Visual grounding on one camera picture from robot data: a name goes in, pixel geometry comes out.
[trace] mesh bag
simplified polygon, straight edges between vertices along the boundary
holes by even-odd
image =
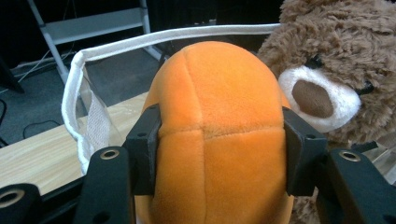
[[[86,174],[90,157],[96,150],[121,146],[123,143],[106,110],[106,104],[94,91],[85,67],[87,62],[177,39],[212,35],[268,35],[277,26],[278,24],[222,25],[167,30],[78,52],[71,62],[65,85],[62,114],[64,126],[77,141],[81,172]]]

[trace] table surface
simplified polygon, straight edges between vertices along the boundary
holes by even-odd
[[[107,109],[124,139],[140,116],[146,93]],[[77,142],[62,125],[0,150],[0,188],[31,183],[41,194],[81,176]]]

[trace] teddy bear's eye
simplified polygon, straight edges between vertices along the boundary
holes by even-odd
[[[364,94],[368,94],[368,93],[372,92],[373,90],[374,90],[373,83],[371,83],[370,81],[366,80],[366,81],[364,82],[364,87],[363,87],[363,89],[355,90],[355,92],[356,92],[358,95],[364,95]]]
[[[317,69],[317,68],[320,68],[322,65],[323,65],[323,62],[321,61],[319,55],[315,55],[315,57],[309,59],[305,63],[305,66],[310,69]]]

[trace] brown nose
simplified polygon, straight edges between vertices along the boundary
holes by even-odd
[[[312,82],[299,80],[291,93],[294,100],[305,114],[328,118],[333,113],[332,102],[325,89]]]

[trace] orange fabric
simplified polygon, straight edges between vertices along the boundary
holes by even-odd
[[[160,104],[155,195],[136,198],[147,223],[287,223],[282,105],[271,71],[220,42],[184,48],[154,78]]]

